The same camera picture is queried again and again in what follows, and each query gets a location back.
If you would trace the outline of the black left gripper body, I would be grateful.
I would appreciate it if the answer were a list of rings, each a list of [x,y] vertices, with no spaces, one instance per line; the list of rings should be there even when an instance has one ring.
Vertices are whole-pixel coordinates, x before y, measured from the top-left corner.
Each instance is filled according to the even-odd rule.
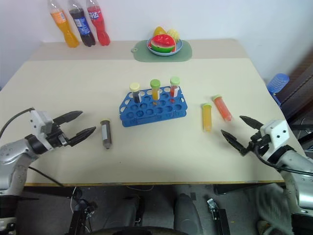
[[[51,132],[47,134],[46,140],[53,148],[67,146],[69,141],[57,124],[52,125]]]

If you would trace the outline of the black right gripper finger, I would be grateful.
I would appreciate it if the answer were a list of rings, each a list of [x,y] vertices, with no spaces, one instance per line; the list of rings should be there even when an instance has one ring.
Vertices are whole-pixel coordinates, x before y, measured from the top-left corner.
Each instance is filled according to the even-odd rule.
[[[262,123],[248,116],[239,116],[248,126],[253,129],[260,130]]]
[[[245,156],[248,152],[249,149],[245,148],[243,145],[241,145],[238,141],[237,138],[234,137],[233,135],[231,135],[230,133],[228,133],[225,130],[221,130],[221,133],[223,135],[223,137],[226,139],[226,141],[232,146],[234,147],[242,156]]]

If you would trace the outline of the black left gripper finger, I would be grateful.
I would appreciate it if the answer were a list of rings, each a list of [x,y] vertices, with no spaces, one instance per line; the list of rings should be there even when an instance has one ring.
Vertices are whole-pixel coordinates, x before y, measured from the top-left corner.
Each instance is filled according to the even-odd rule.
[[[79,117],[83,111],[71,111],[53,119],[54,123],[68,123]]]
[[[67,144],[71,147],[79,144],[80,142],[87,139],[95,131],[95,129],[96,129],[96,127],[94,126],[94,127],[90,127],[90,128],[87,128],[87,129],[80,131],[73,138],[68,139]]]

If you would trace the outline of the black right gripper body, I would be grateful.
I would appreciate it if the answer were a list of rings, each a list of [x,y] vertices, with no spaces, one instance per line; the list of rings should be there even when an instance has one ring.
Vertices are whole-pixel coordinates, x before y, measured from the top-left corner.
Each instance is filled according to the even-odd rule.
[[[271,142],[270,136],[265,134],[261,135],[261,132],[258,131],[256,134],[250,137],[251,141],[248,144],[248,150],[251,152],[255,152],[255,147],[258,147],[258,152],[260,156],[263,156],[269,149],[269,143]]]

